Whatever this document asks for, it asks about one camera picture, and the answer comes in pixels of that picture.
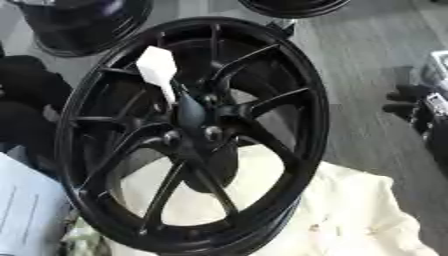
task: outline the wheel rim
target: wheel rim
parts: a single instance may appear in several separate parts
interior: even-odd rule
[[[324,15],[346,5],[350,0],[239,0],[260,14],[277,18],[309,18]]]
[[[189,68],[192,59],[185,56],[191,55],[191,51],[195,47],[204,51],[204,42],[207,42],[209,51],[212,52],[210,54],[212,62],[216,63],[204,69],[195,62],[197,64],[196,68]],[[237,58],[238,61],[228,60],[232,54],[226,54],[227,58],[218,58],[225,51],[226,43],[232,49],[237,48],[236,45],[242,46],[241,49],[244,48],[243,55],[241,53],[236,54],[240,56],[239,59]],[[205,183],[207,181],[210,183],[208,186],[213,188],[211,190],[231,218],[197,226],[169,226],[153,222],[158,219],[151,216],[154,216],[153,214],[159,214],[160,216],[160,211],[163,210],[153,207],[152,210],[148,211],[147,216],[149,217],[146,218],[147,222],[145,222],[145,218],[142,219],[125,209],[107,191],[105,177],[111,166],[116,162],[115,159],[106,161],[105,158],[101,158],[100,163],[95,168],[90,169],[84,159],[83,152],[86,149],[81,145],[81,137],[86,127],[99,125],[111,130],[120,130],[123,127],[132,126],[129,124],[132,122],[126,121],[123,115],[113,118],[111,116],[98,117],[92,116],[89,111],[92,111],[92,106],[98,102],[98,99],[104,98],[101,93],[108,87],[106,82],[110,83],[113,80],[124,79],[140,83],[141,78],[133,69],[132,63],[136,61],[136,58],[148,45],[164,47],[174,52],[175,57],[178,57],[180,70],[176,80],[187,86],[200,84],[201,88],[207,88],[207,90],[209,88],[213,88],[213,90],[219,88],[219,92],[226,91],[225,84],[227,83],[222,81],[228,81],[229,77],[238,80],[237,77],[239,76],[242,80],[245,80],[247,76],[240,74],[254,68],[252,67],[254,63],[257,65],[261,62],[265,63],[272,57],[278,60],[277,65],[279,66],[277,68],[284,73],[286,72],[288,79],[291,79],[289,82],[286,81],[285,84],[278,85],[277,88],[271,88],[270,90],[254,90],[250,86],[242,85],[242,87],[247,87],[243,88],[246,91],[252,91],[255,95],[265,93],[270,97],[275,97],[274,100],[257,100],[247,104],[232,105],[223,103],[225,101],[223,96],[223,99],[220,99],[221,104],[217,104],[219,107],[214,108],[213,116],[219,117],[220,126],[228,132],[226,135],[228,134],[229,137],[226,138],[230,140],[242,133],[247,137],[267,144],[267,147],[276,152],[284,164],[286,163],[285,166],[288,169],[288,172],[282,175],[265,197],[242,211],[235,209],[232,199],[227,198],[220,184],[216,183],[213,172],[202,170],[200,175],[205,175],[203,180],[206,181]],[[199,62],[199,59],[195,57],[193,61]],[[202,72],[203,70],[212,70],[212,72]],[[194,76],[193,73],[195,72],[203,74]],[[147,95],[145,97],[158,95],[158,97],[153,98],[161,98],[160,91],[157,91],[158,89],[154,86],[145,85],[142,90],[150,92],[143,93]],[[306,127],[299,129],[302,133],[301,140],[304,142],[300,144],[300,147],[295,148],[294,153],[287,152],[285,147],[279,144],[279,141],[272,137],[269,132],[250,120],[266,110],[278,107],[279,104],[300,105],[301,108],[305,108],[306,105],[306,118],[302,119],[302,121],[307,121],[304,125]],[[121,140],[116,144],[118,146],[115,153],[110,154],[117,154],[114,156],[119,161],[120,157],[123,158],[123,153],[128,152],[129,147],[134,147],[135,142],[138,142],[141,138],[145,138],[146,144],[143,143],[144,145],[157,147],[159,151],[167,152],[172,148],[167,149],[167,143],[163,136],[173,130],[180,131],[182,136],[189,137],[189,135],[183,134],[184,131],[179,129],[175,122],[170,123],[163,118],[158,120],[157,122],[146,123],[137,130],[127,131],[125,133],[127,135],[124,137],[127,140]],[[297,204],[298,197],[312,179],[322,158],[327,134],[328,103],[324,87],[309,60],[294,45],[279,37],[274,31],[250,22],[230,18],[194,18],[163,24],[128,39],[87,75],[70,97],[61,116],[57,137],[57,157],[62,166],[62,182],[72,203],[80,210],[86,221],[104,235],[130,247],[156,253],[228,255],[230,251],[244,253],[252,250],[255,246],[254,242],[250,244],[252,248],[246,248],[247,245],[242,247],[238,241],[245,238],[249,239],[256,232],[261,232],[263,227],[272,225],[276,221],[278,223],[280,216],[287,220],[285,216],[288,215],[288,212],[293,211],[293,206]],[[171,170],[172,175],[169,176],[171,179],[168,177],[165,180],[166,191],[171,190],[171,187],[176,185],[175,182],[173,183],[174,180],[182,179],[177,174],[182,170],[180,167],[186,164],[185,161],[189,165],[192,161],[195,164],[201,164],[196,159],[188,158],[185,160],[181,153],[178,155],[175,156],[182,161],[174,164],[177,168]],[[272,226],[273,229],[269,230],[268,233],[273,233],[275,229],[281,229],[282,225]],[[256,243],[261,245],[267,240],[268,238],[258,238]]]

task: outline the white plastic cap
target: white plastic cap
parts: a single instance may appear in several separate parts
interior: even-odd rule
[[[165,49],[149,46],[137,60],[137,68],[147,83],[162,88],[167,102],[172,105],[176,102],[171,80],[177,73],[173,54]]]

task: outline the black glove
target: black glove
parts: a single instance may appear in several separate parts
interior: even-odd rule
[[[409,122],[415,104],[431,93],[431,88],[423,85],[397,85],[397,91],[387,94],[387,99],[395,101],[383,106],[383,111],[392,113]]]
[[[72,90],[61,75],[47,71],[39,59],[31,56],[0,58],[0,85],[3,99],[39,111],[50,105],[60,112]]]

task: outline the black alloy wheel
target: black alloy wheel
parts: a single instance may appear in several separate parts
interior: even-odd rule
[[[325,15],[350,0],[239,0],[250,10],[276,18],[299,19]]]
[[[150,45],[174,54],[179,103],[172,109],[136,70],[135,61]],[[256,99],[239,103],[232,90]],[[291,147],[257,120],[285,105],[292,107],[280,113],[296,141]],[[274,238],[294,213],[321,161],[328,131],[325,88],[287,38],[248,21],[191,18],[150,28],[100,61],[61,116],[57,159],[71,202],[105,236],[159,255],[248,255]],[[238,209],[225,186],[237,169],[235,148],[255,142],[274,152],[284,171],[262,198]],[[112,170],[141,148],[173,163],[143,217],[121,204],[107,184]],[[228,168],[218,168],[223,162]],[[194,226],[164,223],[162,211],[184,180],[213,194],[227,217]]]

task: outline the paper document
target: paper document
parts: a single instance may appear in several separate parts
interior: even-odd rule
[[[0,255],[55,255],[68,210],[59,183],[0,153]]]

